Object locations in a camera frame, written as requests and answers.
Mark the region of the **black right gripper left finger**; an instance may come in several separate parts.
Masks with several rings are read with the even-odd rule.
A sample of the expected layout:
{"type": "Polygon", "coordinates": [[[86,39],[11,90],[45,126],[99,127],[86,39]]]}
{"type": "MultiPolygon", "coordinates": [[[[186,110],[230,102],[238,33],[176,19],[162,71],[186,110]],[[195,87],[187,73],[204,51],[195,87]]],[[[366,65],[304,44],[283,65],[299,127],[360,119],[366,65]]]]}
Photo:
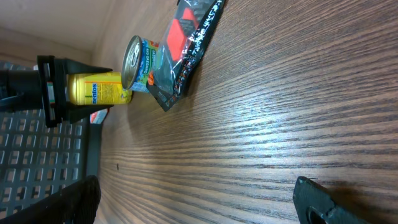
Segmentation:
{"type": "Polygon", "coordinates": [[[1,224],[93,223],[100,200],[99,180],[97,176],[89,175],[32,206],[3,218],[1,224]]]}

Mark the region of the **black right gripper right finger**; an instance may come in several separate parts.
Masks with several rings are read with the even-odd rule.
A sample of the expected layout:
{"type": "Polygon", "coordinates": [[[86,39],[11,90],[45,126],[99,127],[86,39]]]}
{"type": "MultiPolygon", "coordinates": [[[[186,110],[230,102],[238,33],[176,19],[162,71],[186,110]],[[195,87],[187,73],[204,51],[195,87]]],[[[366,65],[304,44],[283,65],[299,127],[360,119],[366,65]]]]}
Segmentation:
{"type": "Polygon", "coordinates": [[[372,215],[304,176],[296,180],[293,202],[301,224],[373,222],[372,215]]]}

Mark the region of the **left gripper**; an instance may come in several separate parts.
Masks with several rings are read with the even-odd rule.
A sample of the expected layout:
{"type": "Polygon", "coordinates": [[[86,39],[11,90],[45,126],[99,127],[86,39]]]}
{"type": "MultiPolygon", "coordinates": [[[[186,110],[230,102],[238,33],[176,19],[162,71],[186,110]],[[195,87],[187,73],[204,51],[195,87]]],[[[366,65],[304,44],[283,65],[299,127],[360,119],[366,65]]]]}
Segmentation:
{"type": "Polygon", "coordinates": [[[75,60],[55,58],[52,55],[37,56],[45,125],[54,128],[63,121],[76,123],[99,110],[113,105],[74,105],[67,102],[67,75],[81,73],[107,73],[112,68],[96,67],[75,60]]]}

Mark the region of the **yellow capped bottle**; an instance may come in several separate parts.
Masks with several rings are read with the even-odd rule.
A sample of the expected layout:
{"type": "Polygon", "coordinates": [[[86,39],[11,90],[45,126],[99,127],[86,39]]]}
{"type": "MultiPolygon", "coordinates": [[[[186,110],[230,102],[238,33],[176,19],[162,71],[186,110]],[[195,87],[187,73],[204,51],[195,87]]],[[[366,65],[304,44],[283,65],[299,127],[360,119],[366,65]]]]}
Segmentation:
{"type": "Polygon", "coordinates": [[[123,105],[132,91],[123,88],[119,72],[80,73],[69,75],[68,97],[74,105],[123,105]]]}

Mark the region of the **silver tin can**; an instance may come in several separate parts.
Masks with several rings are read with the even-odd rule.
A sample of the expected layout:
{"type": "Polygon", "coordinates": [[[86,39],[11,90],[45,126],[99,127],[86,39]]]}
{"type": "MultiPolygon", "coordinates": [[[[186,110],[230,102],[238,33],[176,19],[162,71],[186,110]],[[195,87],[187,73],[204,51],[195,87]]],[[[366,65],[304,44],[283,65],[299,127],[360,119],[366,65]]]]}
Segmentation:
{"type": "Polygon", "coordinates": [[[157,42],[135,35],[129,41],[121,72],[122,86],[125,90],[148,93],[147,79],[155,60],[157,42]]]}

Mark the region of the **black red snack packet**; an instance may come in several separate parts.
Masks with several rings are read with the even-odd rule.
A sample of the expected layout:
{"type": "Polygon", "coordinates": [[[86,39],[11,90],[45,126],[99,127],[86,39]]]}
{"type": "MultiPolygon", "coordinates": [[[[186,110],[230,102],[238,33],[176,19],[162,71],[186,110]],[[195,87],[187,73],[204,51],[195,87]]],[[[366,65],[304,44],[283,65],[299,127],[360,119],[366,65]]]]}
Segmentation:
{"type": "Polygon", "coordinates": [[[180,0],[159,48],[147,89],[164,111],[181,99],[223,12],[224,0],[180,0]]]}

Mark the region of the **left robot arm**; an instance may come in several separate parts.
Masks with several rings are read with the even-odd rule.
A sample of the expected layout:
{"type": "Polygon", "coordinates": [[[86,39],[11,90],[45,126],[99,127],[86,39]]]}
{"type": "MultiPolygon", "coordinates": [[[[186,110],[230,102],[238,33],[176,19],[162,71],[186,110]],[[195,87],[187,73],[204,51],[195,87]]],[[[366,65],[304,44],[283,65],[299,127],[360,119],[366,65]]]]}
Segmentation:
{"type": "Polygon", "coordinates": [[[45,125],[54,128],[69,121],[75,123],[99,110],[113,107],[74,105],[67,101],[67,78],[75,74],[110,72],[110,68],[95,67],[68,58],[52,55],[37,57],[37,70],[1,70],[1,111],[44,110],[45,125]]]}

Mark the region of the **small red carton box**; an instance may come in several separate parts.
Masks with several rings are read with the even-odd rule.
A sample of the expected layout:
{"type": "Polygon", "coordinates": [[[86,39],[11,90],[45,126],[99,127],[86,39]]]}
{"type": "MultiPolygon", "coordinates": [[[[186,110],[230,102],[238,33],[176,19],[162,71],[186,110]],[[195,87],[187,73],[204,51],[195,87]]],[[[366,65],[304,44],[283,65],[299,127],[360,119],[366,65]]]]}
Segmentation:
{"type": "Polygon", "coordinates": [[[103,109],[90,114],[91,124],[102,124],[108,115],[109,109],[103,109]]]}

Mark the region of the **grey plastic mesh basket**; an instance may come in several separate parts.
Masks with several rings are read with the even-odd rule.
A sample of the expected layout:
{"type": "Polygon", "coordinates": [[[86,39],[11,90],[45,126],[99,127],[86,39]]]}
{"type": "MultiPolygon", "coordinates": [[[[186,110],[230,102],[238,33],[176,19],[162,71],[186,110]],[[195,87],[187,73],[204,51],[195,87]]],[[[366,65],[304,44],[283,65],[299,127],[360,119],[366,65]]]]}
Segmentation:
{"type": "Polygon", "coordinates": [[[47,128],[43,109],[1,111],[1,220],[97,175],[101,128],[88,118],[47,128]]]}

